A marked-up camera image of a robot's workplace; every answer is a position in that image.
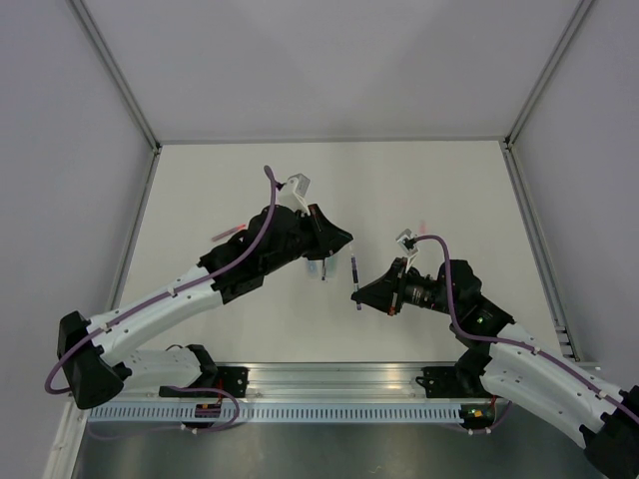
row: white bracket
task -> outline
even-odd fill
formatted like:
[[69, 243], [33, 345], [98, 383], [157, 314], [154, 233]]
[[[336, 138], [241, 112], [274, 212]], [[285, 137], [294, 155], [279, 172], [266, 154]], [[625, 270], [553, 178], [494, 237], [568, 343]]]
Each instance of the white bracket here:
[[310, 184], [311, 180], [301, 173], [289, 177], [278, 195], [280, 205], [294, 212], [303, 212], [306, 215], [310, 215], [311, 212], [305, 200]]
[[417, 247], [417, 243], [415, 243], [413, 247], [409, 248], [404, 244], [404, 242], [406, 240], [413, 240], [415, 238], [417, 238], [417, 235], [415, 235], [411, 230], [406, 229], [403, 232], [401, 232], [399, 236], [395, 239], [397, 241], [397, 244], [399, 244], [399, 247], [401, 247], [403, 252], [406, 254], [406, 257], [408, 258], [406, 271], [410, 269], [414, 261], [417, 259], [417, 255], [419, 254], [419, 248]]

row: metal bracket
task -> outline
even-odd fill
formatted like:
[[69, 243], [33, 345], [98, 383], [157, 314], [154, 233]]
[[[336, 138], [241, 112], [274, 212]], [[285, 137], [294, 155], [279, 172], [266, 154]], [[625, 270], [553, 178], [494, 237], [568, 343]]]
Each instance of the metal bracket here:
[[415, 380], [426, 390], [428, 399], [492, 397], [485, 390], [468, 392], [457, 378], [455, 366], [427, 366], [421, 374]]
[[237, 398], [247, 397], [249, 369], [241, 366], [218, 366], [218, 378], [225, 391]]

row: metal profile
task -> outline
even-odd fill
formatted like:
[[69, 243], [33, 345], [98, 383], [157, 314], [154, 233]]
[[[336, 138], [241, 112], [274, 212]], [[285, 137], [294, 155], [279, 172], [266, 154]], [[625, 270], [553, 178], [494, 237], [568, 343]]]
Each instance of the metal profile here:
[[512, 149], [510, 149], [505, 142], [500, 143], [500, 146], [555, 328], [559, 328], [559, 332], [565, 334], [568, 338], [568, 341], [564, 341], [564, 344], [562, 344], [562, 352], [565, 349], [566, 353], [564, 353], [564, 355], [566, 357], [579, 361], [579, 350], [570, 334], [565, 309], [557, 286], [556, 274], [552, 266], [552, 261], [550, 260], [550, 254], [548, 253], [548, 247], [543, 237], [537, 214], [530, 199], [530, 193], [523, 180], [521, 167]]
[[114, 309], [118, 307], [120, 299], [122, 298], [122, 292], [126, 283], [127, 274], [129, 272], [129, 266], [131, 265], [131, 259], [133, 257], [133, 251], [135, 249], [136, 240], [140, 233], [140, 227], [142, 226], [142, 219], [144, 218], [144, 211], [147, 208], [147, 202], [149, 201], [149, 194], [151, 193], [151, 184], [158, 168], [158, 161], [160, 160], [160, 154], [162, 149], [158, 150], [154, 155], [145, 175], [144, 183], [140, 189], [138, 199], [136, 200], [136, 214], [133, 218], [129, 231], [127, 233], [127, 240], [125, 242], [125, 248], [122, 252], [122, 257], [118, 262], [118, 269], [116, 271], [115, 280], [109, 293], [109, 299], [107, 301], [107, 309]]
[[579, 4], [572, 13], [570, 20], [568, 20], [568, 23], [564, 28], [559, 41], [550, 54], [550, 57], [544, 65], [541, 74], [537, 78], [534, 87], [532, 87], [528, 98], [524, 102], [519, 115], [517, 115], [517, 118], [512, 128], [510, 129], [510, 133], [506, 136], [506, 143], [508, 145], [514, 144], [517, 138], [519, 138], [519, 135], [521, 134], [523, 127], [528, 121], [528, 118], [530, 117], [530, 114], [532, 113], [535, 105], [539, 101], [539, 98], [546, 89], [548, 83], [550, 82], [550, 79], [557, 70], [557, 66], [564, 57], [566, 51], [568, 50], [568, 47], [570, 47], [570, 44], [575, 38], [575, 35], [583, 25], [583, 22], [588, 16], [588, 13], [592, 11], [592, 7], [595, 2], [596, 0], [579, 1]]
[[67, 4], [91, 42], [91, 45], [98, 55], [98, 59], [107, 71], [109, 78], [111, 78], [118, 90], [133, 123], [136, 125], [138, 130], [140, 130], [140, 133], [145, 138], [154, 154], [157, 153], [160, 149], [160, 142], [153, 133], [144, 113], [142, 113], [142, 109], [133, 95], [131, 87], [129, 87], [129, 83], [118, 66], [109, 46], [107, 45], [107, 42], [104, 39], [104, 36], [100, 32], [91, 12], [87, 8], [87, 5], [84, 3], [84, 0], [67, 0]]
[[[457, 424], [461, 404], [295, 404], [240, 402], [236, 423], [306, 424]], [[211, 422], [194, 403], [112, 401], [91, 411], [89, 422]], [[224, 402], [216, 420], [228, 421], [235, 406]]]
[[65, 404], [42, 479], [71, 477], [88, 416], [73, 401]]

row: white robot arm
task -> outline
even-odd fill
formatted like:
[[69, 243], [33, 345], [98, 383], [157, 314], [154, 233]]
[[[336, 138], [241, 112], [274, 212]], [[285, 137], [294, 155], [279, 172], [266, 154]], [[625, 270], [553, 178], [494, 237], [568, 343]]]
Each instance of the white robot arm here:
[[[77, 406], [87, 409], [123, 389], [213, 385], [217, 367], [202, 346], [168, 351], [137, 348], [194, 314], [257, 289], [267, 274], [285, 264], [301, 256], [324, 259], [352, 240], [325, 218], [318, 205], [307, 205], [307, 177], [295, 175], [278, 184], [268, 167], [265, 171], [272, 182], [271, 205], [184, 275], [118, 309], [88, 319], [74, 311], [61, 319], [60, 360], [47, 378], [48, 392], [71, 392]], [[280, 205], [275, 204], [276, 189]], [[64, 370], [69, 388], [52, 387], [59, 369]]]
[[[442, 246], [444, 264], [437, 278], [411, 267], [420, 240]], [[414, 237], [406, 230], [397, 242], [407, 257], [396, 258], [384, 276], [361, 287], [352, 300], [389, 315], [399, 314], [405, 303], [450, 314], [450, 329], [468, 347], [455, 372], [469, 395], [487, 392], [508, 399], [570, 437], [608, 477], [637, 477], [638, 386], [622, 391], [538, 341], [481, 294], [481, 280], [467, 261], [450, 260], [442, 238]]]

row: purple cable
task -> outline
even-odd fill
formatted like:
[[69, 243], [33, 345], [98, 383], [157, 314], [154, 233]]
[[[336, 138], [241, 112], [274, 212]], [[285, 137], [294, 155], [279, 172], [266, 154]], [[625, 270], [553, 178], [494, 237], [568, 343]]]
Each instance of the purple cable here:
[[441, 246], [441, 249], [443, 250], [444, 269], [445, 269], [445, 272], [446, 272], [446, 298], [448, 300], [448, 309], [450, 310], [450, 319], [452, 321], [452, 325], [455, 328], [455, 331], [457, 332], [457, 334], [459, 334], [462, 337], [465, 337], [466, 339], [471, 339], [473, 341], [509, 344], [511, 346], [520, 347], [522, 349], [530, 351], [532, 354], [540, 355], [541, 357], [543, 357], [543, 358], [549, 360], [550, 362], [552, 362], [553, 364], [555, 364], [557, 367], [563, 369], [565, 372], [567, 372], [572, 377], [577, 379], [579, 382], [581, 382], [588, 389], [590, 389], [591, 391], [594, 391], [594, 393], [597, 394], [601, 399], [605, 399], [610, 404], [615, 406], [617, 409], [622, 411], [624, 414], [626, 414], [630, 419], [632, 419], [639, 426], [639, 416], [637, 416], [637, 414], [632, 412], [630, 409], [628, 409], [626, 406], [621, 404], [621, 402], [617, 401], [615, 398], [610, 397], [610, 396], [608, 396], [605, 393], [604, 393], [604, 397], [601, 397], [601, 393], [604, 392], [604, 391], [602, 391], [602, 389], [598, 388], [596, 385], [594, 385], [588, 379], [583, 377], [581, 374], [579, 374], [577, 371], [572, 369], [570, 366], [564, 364], [562, 361], [560, 361], [559, 359], [554, 357], [552, 354], [548, 354], [545, 351], [537, 351], [537, 352], [535, 352], [535, 348], [533, 346], [531, 346], [530, 344], [526, 344], [525, 342], [522, 342], [522, 341], [515, 341], [513, 339], [507, 339], [505, 337], [479, 336], [479, 335], [476, 335], [476, 334], [470, 334], [470, 333], [464, 331], [463, 329], [461, 329], [461, 326], [459, 325], [459, 321], [457, 320], [457, 313], [455, 312], [454, 298], [452, 296], [452, 277], [451, 277], [451, 267], [450, 267], [450, 254], [448, 252], [448, 246], [446, 245], [446, 242], [443, 240], [442, 237], [438, 237], [437, 235], [424, 235], [424, 236], [415, 238], [415, 240], [416, 241], [435, 240], [435, 241], [437, 241], [439, 243], [439, 245]]
[[[217, 277], [220, 274], [224, 274], [225, 272], [229, 271], [230, 269], [233, 269], [242, 261], [244, 261], [249, 256], [249, 254], [251, 254], [255, 250], [255, 248], [258, 247], [258, 244], [260, 243], [260, 241], [266, 234], [267, 229], [271, 225], [271, 220], [273, 219], [273, 214], [276, 210], [276, 194], [277, 194], [277, 186], [278, 186], [278, 182], [276, 181], [275, 176], [273, 175], [273, 170], [271, 170], [271, 167], [269, 167], [268, 165], [264, 166], [264, 172], [267, 174], [267, 177], [271, 181], [271, 203], [269, 204], [269, 211], [267, 212], [267, 218], [265, 219], [264, 224], [262, 225], [262, 228], [258, 232], [258, 235], [253, 240], [251, 245], [247, 248], [246, 251], [244, 251], [242, 254], [240, 254], [237, 258], [235, 258], [226, 266], [223, 266], [220, 269], [213, 271], [211, 274], [199, 277], [198, 279], [194, 279], [193, 281], [187, 282], [186, 284], [183, 284], [180, 287], [176, 287], [175, 292], [182, 292], [185, 289], [198, 285], [202, 282], [208, 281], [209, 279], [213, 279], [214, 277]], [[111, 321], [107, 322], [106, 325], [107, 327], [113, 327], [119, 324], [120, 322], [124, 321], [128, 317], [134, 315], [135, 313], [140, 312], [141, 310], [167, 297], [171, 297], [171, 294], [168, 291], [162, 292], [158, 294], [157, 296], [147, 299], [146, 301], [141, 302], [137, 306], [132, 307], [128, 311], [123, 312], [121, 315], [119, 315], [115, 319], [112, 319]], [[58, 360], [58, 362], [56, 362], [55, 366], [53, 366], [53, 369], [51, 369], [51, 372], [49, 372], [49, 374], [47, 375], [47, 378], [44, 383], [45, 391], [47, 391], [49, 394], [65, 394], [67, 392], [71, 392], [70, 387], [55, 389], [52, 386], [54, 377], [56, 376], [58, 371], [62, 369], [62, 366], [69, 360], [71, 356], [73, 356], [76, 352], [78, 352], [78, 350], [80, 350], [80, 348], [82, 348], [85, 344], [87, 344], [89, 341], [91, 341], [93, 338], [95, 338], [97, 335], [101, 334], [102, 332], [104, 332], [103, 329], [96, 329], [90, 334], [87, 334], [62, 355], [62, 357]]]
[[[238, 417], [240, 417], [240, 403], [235, 397], [233, 397], [233, 395], [231, 395], [230, 393], [228, 393], [227, 391], [223, 389], [217, 389], [215, 387], [192, 387], [192, 388], [176, 387], [176, 386], [168, 386], [168, 387], [179, 392], [212, 392], [214, 394], [222, 394], [223, 396], [226, 396], [229, 399], [231, 399], [231, 402], [233, 402], [233, 405], [236, 406], [233, 412], [233, 417], [229, 419], [227, 422], [225, 422], [224, 424], [220, 424], [219, 426], [206, 427], [202, 429], [187, 428], [189, 431], [197, 430], [198, 432], [196, 434], [205, 433], [205, 432], [224, 431], [225, 429], [229, 429], [233, 425], [233, 423], [236, 422]], [[114, 436], [101, 436], [100, 434], [96, 434], [94, 431], [92, 431], [89, 423], [87, 423], [87, 435], [99, 441], [115, 441], [118, 439], [127, 439], [129, 437], [138, 436], [140, 434], [147, 434], [150, 432], [175, 431], [175, 430], [181, 430], [181, 429], [183, 429], [181, 425], [178, 426], [177, 424], [172, 424], [170, 426], [157, 426], [157, 427], [152, 427], [150, 429], [142, 429], [140, 431], [129, 432], [127, 434], [118, 434]]]

